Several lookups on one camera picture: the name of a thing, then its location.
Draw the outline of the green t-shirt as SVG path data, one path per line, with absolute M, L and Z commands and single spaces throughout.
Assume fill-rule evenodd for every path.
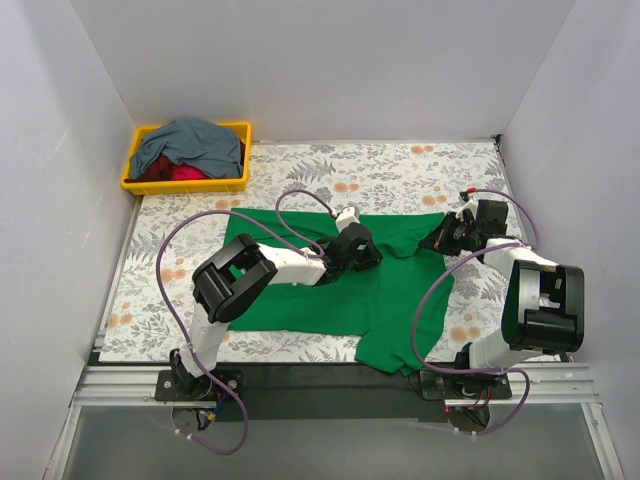
M 435 288 L 420 318 L 416 308 L 424 293 L 445 271 L 442 255 L 422 249 L 420 241 L 441 223 L 441 213 L 362 215 L 382 255 L 381 263 L 348 271 L 324 286 L 269 286 L 249 310 L 231 323 L 228 347 L 251 357 L 311 350 L 305 360 L 326 360 L 343 354 L 327 345 L 329 336 L 355 341 L 357 362 L 387 373 L 411 373 L 417 357 L 427 355 L 443 334 L 453 279 Z

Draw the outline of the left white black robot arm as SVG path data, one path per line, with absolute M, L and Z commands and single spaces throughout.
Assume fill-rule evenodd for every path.
M 371 232 L 357 221 L 341 227 L 337 236 L 301 249 L 267 246 L 247 233 L 234 237 L 192 275 L 194 314 L 186 345 L 170 354 L 173 384 L 190 399 L 209 396 L 210 372 L 229 324 L 268 286 L 324 286 L 382 260 Z

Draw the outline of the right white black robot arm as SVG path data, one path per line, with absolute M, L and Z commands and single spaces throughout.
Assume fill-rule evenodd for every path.
M 445 214 L 442 222 L 418 246 L 454 263 L 429 288 L 414 314 L 410 331 L 413 353 L 422 309 L 440 284 L 457 269 L 476 260 L 507 281 L 500 327 L 458 352 L 451 367 L 423 366 L 440 375 L 453 376 L 454 389 L 475 397 L 490 377 L 503 377 L 524 360 L 540 355 L 573 353 L 584 340 L 585 276 L 581 268 L 548 260 L 530 245 L 507 234 L 507 196 L 499 200 L 475 200 L 471 188 L 461 193 L 462 206 Z

